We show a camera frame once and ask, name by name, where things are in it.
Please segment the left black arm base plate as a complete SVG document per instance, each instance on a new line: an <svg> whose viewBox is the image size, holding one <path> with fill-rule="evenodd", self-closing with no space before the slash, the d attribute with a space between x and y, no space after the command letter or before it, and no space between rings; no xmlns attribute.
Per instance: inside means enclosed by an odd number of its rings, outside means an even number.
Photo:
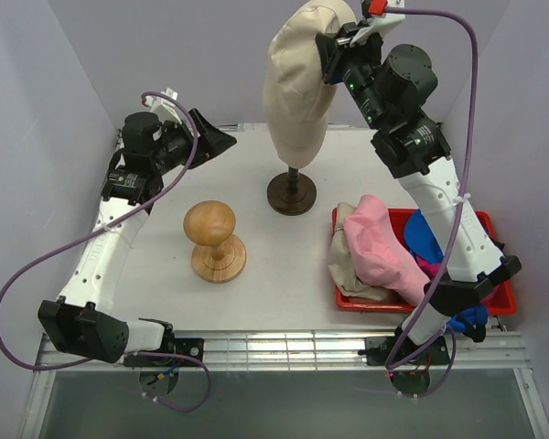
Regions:
<svg viewBox="0 0 549 439"><path fill-rule="evenodd" d="M202 360L205 340L199 337L174 338L169 337L162 341L161 347L155 353L171 353ZM180 366L185 361L182 359L147 357L142 354L128 354L124 357L123 365L134 368L169 368Z"/></svg>

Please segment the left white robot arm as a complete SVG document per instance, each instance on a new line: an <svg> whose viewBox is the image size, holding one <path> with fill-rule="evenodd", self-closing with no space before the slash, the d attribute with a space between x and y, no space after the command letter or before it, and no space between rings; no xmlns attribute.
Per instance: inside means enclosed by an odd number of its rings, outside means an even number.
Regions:
<svg viewBox="0 0 549 439"><path fill-rule="evenodd" d="M154 112L136 112L125 118L104 180L97 235L87 241L57 299L43 301L38 310L57 351L108 363L144 351L159 366L175 357L171 324L144 318L124 322L111 312L127 256L164 187L164 174L178 166L201 166L237 142L198 110L188 114L195 134L177 116L161 120Z"/></svg>

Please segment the cream bucket hat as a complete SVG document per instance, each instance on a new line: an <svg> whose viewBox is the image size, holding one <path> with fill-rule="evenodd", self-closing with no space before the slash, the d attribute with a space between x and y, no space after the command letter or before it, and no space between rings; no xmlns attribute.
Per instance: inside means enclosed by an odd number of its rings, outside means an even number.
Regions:
<svg viewBox="0 0 549 439"><path fill-rule="evenodd" d="M264 114L279 148L320 146L336 88L323 82L316 36L335 36L355 20L344 1L308 1L288 18L267 55Z"/></svg>

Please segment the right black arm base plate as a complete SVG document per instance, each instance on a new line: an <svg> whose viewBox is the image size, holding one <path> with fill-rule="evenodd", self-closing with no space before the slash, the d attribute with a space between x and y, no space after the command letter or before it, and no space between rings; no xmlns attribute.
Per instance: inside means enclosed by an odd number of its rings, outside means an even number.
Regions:
<svg viewBox="0 0 549 439"><path fill-rule="evenodd" d="M364 348L358 351L358 355L365 357L368 366L383 366L388 359L393 345L396 343L397 336L389 337L366 337L364 339ZM415 350L415 346L409 346L404 343L393 362L402 360ZM426 351L418 355L414 359L410 359L406 366L446 366L450 361L449 350L443 336L434 341Z"/></svg>

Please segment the beige bucket hat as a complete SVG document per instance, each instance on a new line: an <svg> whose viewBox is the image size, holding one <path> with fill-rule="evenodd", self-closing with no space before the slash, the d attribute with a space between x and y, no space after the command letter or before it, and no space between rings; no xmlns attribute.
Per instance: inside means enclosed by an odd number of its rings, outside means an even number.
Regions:
<svg viewBox="0 0 549 439"><path fill-rule="evenodd" d="M328 270L334 284L347 297L373 302L388 302L394 299L394 293L386 288L370 286L361 281L355 271L350 254L344 220L355 212L355 208L346 202L336 207L336 222L333 226L331 244L328 250Z"/></svg>

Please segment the pink bucket hat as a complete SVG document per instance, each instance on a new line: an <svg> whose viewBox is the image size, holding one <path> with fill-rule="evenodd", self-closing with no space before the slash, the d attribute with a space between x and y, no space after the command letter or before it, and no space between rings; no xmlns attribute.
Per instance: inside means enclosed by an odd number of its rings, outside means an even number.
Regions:
<svg viewBox="0 0 549 439"><path fill-rule="evenodd" d="M397 240L384 203L364 195L352 214L343 221L356 276L371 287L396 292L417 306L425 297L429 277Z"/></svg>

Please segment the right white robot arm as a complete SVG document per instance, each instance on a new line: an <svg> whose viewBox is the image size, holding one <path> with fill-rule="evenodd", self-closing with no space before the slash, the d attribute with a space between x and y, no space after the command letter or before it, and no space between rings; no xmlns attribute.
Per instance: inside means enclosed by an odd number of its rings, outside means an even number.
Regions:
<svg viewBox="0 0 549 439"><path fill-rule="evenodd" d="M445 136L422 109L438 84L429 56L410 44L384 56L377 33L353 44L357 30L348 23L336 37L316 35L322 79L346 86L375 132L371 143L377 156L420 209L445 259L445 273L425 287L424 301L394 341L397 357L416 363L450 317L485 299L522 265L504 255L482 227L462 192L465 185Z"/></svg>

